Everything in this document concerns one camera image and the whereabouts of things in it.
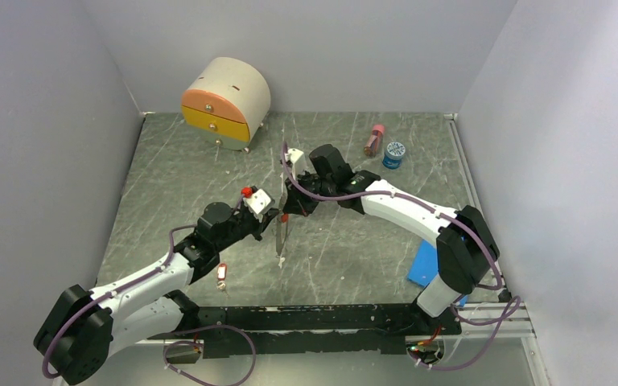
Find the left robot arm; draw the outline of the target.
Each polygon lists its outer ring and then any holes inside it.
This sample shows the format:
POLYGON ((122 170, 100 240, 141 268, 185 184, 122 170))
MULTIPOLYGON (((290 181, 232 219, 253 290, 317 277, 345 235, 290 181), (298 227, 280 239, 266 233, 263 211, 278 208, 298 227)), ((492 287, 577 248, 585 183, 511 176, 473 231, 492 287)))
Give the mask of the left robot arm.
POLYGON ((157 261, 107 285, 65 289, 34 338, 43 375, 79 384, 138 340, 194 334, 199 308, 182 289, 215 269, 228 247, 247 236, 260 240, 278 214, 272 203, 254 197, 240 198, 235 207, 210 203, 180 242, 167 234, 167 253, 157 261))

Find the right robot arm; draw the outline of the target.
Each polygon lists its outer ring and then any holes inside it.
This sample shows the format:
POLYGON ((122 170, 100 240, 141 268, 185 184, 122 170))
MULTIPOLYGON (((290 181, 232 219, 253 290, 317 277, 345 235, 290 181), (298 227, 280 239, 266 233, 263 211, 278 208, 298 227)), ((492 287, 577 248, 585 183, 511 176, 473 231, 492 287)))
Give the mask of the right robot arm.
POLYGON ((404 192, 368 170, 355 172, 330 144, 305 155, 284 142, 280 163, 285 175, 284 213, 309 216, 319 203, 333 202, 412 232, 435 250, 436 274, 410 312, 417 332, 431 333, 441 315, 474 289, 502 288, 500 277, 493 285, 482 284, 487 273, 499 273, 500 252, 476 207, 444 207, 404 192))

